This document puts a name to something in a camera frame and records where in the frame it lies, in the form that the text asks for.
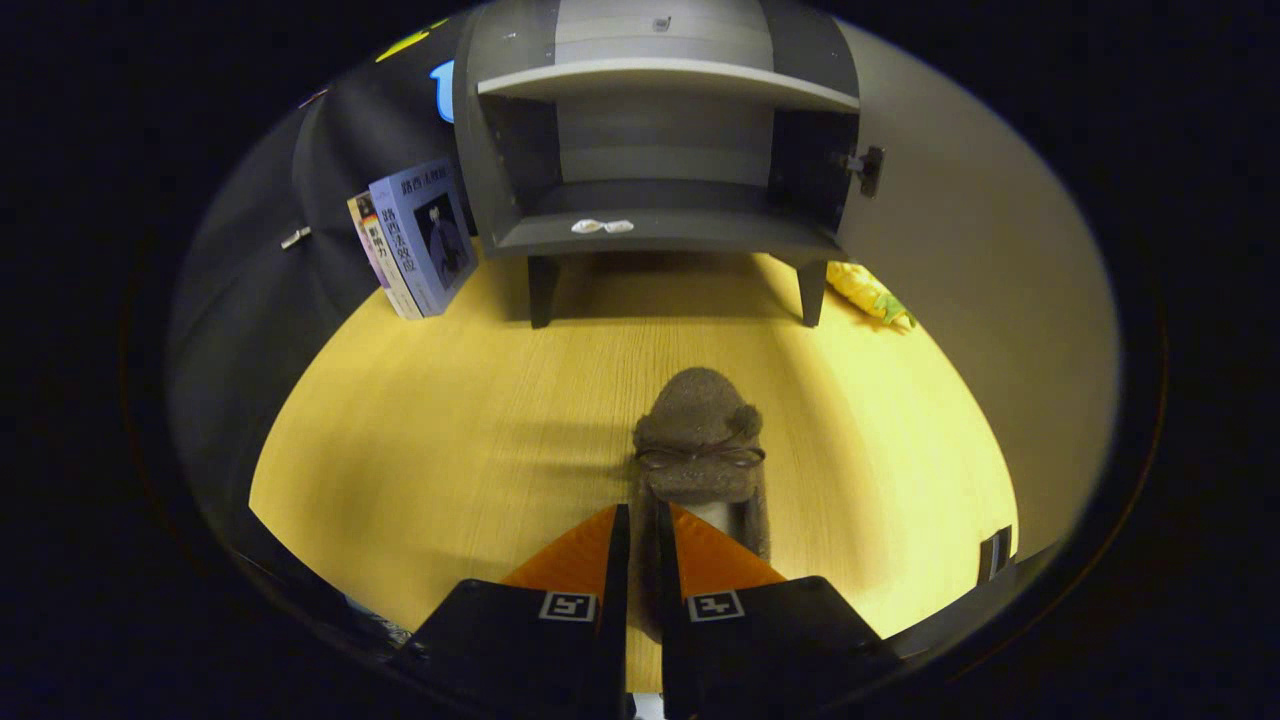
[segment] yellow plush toy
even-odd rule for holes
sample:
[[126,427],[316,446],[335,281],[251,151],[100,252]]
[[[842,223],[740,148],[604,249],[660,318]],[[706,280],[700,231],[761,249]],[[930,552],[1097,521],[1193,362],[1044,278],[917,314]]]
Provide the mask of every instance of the yellow plush toy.
[[915,315],[910,313],[893,293],[884,287],[884,283],[876,279],[863,265],[856,263],[827,263],[827,282],[836,288],[840,295],[847,297],[859,310],[873,318],[881,318],[884,324],[891,324],[899,318],[915,327]]

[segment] cabinet leg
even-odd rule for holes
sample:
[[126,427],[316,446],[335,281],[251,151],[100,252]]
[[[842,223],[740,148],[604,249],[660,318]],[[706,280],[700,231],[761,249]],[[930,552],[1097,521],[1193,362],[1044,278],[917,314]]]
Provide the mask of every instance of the cabinet leg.
[[797,266],[796,279],[800,281],[800,309],[804,313],[804,324],[815,328],[818,318],[822,315],[822,299],[827,292],[827,261],[814,260]]
[[559,279],[559,264],[543,255],[529,256],[529,323],[545,328],[552,322],[552,299],[556,296],[556,281]]

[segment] book cover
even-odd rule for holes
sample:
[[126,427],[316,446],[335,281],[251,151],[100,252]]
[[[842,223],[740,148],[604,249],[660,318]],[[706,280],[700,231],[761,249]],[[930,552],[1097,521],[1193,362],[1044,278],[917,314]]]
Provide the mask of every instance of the book cover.
[[479,265],[449,159],[396,173],[369,191],[410,292],[431,309],[422,314],[443,313]]
[[420,319],[422,313],[413,302],[413,297],[408,292],[408,286],[404,284],[404,278],[396,265],[396,259],[392,258],[390,250],[387,247],[387,240],[381,225],[378,223],[378,211],[374,209],[372,197],[369,192],[362,192],[347,201],[347,209],[351,211],[351,220],[356,225],[360,243],[365,247],[365,254],[369,256],[369,264],[374,266],[378,282],[387,292],[387,297],[390,300],[392,307],[396,309],[396,314],[406,320]]

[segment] wall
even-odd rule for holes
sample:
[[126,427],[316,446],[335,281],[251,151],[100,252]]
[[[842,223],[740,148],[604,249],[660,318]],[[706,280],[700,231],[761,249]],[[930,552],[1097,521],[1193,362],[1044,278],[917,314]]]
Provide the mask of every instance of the wall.
[[964,377],[1009,464],[1018,552],[1034,553],[1070,529],[1111,441],[1120,338],[1102,258],[1066,190],[1004,120],[840,26],[858,65],[859,151],[879,145],[887,159],[874,200],[852,186],[838,242]]

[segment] wooden table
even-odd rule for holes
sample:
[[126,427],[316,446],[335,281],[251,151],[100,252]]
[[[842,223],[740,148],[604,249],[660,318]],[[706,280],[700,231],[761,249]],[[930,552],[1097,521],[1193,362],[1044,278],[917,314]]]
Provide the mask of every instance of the wooden table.
[[[276,418],[250,509],[413,629],[458,580],[497,580],[625,501],[634,423],[705,365],[764,416],[774,568],[826,577],[881,635],[970,589],[1000,528],[1016,550],[1004,457],[923,325],[884,328],[828,290],[805,328],[795,274],[765,255],[591,255],[563,273],[536,332],[522,259],[483,261],[435,319],[370,296]],[[634,629],[627,685],[660,688],[659,648]]]

